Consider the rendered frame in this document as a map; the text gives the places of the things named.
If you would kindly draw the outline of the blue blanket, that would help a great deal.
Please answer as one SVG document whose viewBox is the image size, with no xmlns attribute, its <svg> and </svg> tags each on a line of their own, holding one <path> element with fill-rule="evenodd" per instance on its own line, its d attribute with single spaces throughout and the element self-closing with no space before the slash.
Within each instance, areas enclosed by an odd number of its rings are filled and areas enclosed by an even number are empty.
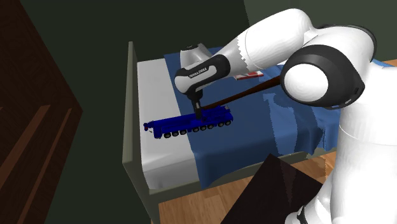
<svg viewBox="0 0 397 224">
<path fill-rule="evenodd" d="M 227 106 L 230 125 L 187 134 L 202 188 L 268 154 L 313 154 L 316 148 L 329 151 L 337 145 L 340 110 L 297 103 L 279 85 Z"/>
</svg>

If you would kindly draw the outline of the long dark brown stick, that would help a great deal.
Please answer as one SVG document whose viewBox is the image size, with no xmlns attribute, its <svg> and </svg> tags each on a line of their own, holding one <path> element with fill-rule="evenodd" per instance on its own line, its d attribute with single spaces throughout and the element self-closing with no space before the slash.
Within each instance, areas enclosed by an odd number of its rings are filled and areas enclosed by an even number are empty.
<svg viewBox="0 0 397 224">
<path fill-rule="evenodd" d="M 229 102 L 235 101 L 237 99 L 243 98 L 245 96 L 248 96 L 248 95 L 251 95 L 251 94 L 254 94 L 254 93 L 257 93 L 257 92 L 260 92 L 260 91 L 263 91 L 263 90 L 278 86 L 278 85 L 280 85 L 280 83 L 281 83 L 280 76 L 276 76 L 275 78 L 272 78 L 272 79 L 267 80 L 267 81 L 265 81 L 263 83 L 260 83 L 259 85 L 254 86 L 254 87 L 252 87 L 250 89 L 247 89 L 246 91 L 243 91 L 241 93 L 235 94 L 235 95 L 230 96 L 230 97 L 227 97 L 227 98 L 222 99 L 222 100 L 220 100 L 218 102 L 214 102 L 212 104 L 209 104 L 209 105 L 206 105 L 206 106 L 202 106 L 202 109 L 212 109 L 212 108 L 215 108 L 217 106 L 221 106 L 221 105 L 227 104 Z"/>
</svg>

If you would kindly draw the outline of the dark brown wooden cabinet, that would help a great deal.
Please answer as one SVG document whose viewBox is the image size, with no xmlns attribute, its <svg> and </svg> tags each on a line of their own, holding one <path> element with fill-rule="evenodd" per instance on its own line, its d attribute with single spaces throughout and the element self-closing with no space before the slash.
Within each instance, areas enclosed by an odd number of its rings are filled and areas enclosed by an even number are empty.
<svg viewBox="0 0 397 224">
<path fill-rule="evenodd" d="M 20 0 L 0 0 L 0 224 L 44 224 L 81 115 Z"/>
</svg>

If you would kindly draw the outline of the bed with grey frame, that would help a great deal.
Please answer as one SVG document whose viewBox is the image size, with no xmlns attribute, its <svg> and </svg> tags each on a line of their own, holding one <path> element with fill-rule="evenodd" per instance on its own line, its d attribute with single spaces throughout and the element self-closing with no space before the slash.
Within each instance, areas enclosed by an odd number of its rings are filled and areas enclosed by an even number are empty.
<svg viewBox="0 0 397 224">
<path fill-rule="evenodd" d="M 165 224 L 162 202 L 252 176 L 262 164 L 241 168 L 202 188 L 187 134 L 155 139 L 144 130 L 143 123 L 192 113 L 189 100 L 174 86 L 179 67 L 178 53 L 138 62 L 129 46 L 122 163 L 153 224 Z M 300 151 L 279 157 L 296 163 L 329 151 L 316 148 L 313 154 Z"/>
</svg>

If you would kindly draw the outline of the blue toy crane truck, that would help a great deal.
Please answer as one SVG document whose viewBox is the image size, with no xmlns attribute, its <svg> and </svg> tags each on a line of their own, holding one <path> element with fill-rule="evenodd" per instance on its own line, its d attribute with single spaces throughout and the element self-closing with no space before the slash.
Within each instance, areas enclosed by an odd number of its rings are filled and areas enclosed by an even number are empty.
<svg viewBox="0 0 397 224">
<path fill-rule="evenodd" d="M 152 132 L 155 139 L 161 139 L 230 125 L 232 121 L 233 116 L 228 106 L 216 106 L 212 109 L 203 109 L 201 118 L 197 118 L 196 114 L 192 113 L 146 122 L 143 123 L 143 127 L 145 131 Z"/>
</svg>

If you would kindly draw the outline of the red and white flat box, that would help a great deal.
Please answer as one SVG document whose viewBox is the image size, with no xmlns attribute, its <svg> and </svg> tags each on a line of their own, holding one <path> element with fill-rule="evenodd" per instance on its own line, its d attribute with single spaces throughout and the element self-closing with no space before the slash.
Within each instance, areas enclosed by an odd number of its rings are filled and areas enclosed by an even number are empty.
<svg viewBox="0 0 397 224">
<path fill-rule="evenodd" d="M 263 76 L 263 73 L 261 71 L 255 71 L 251 73 L 245 73 L 245 74 L 240 74 L 234 76 L 235 80 L 246 80 L 246 79 L 251 79 L 251 78 L 258 78 Z"/>
</svg>

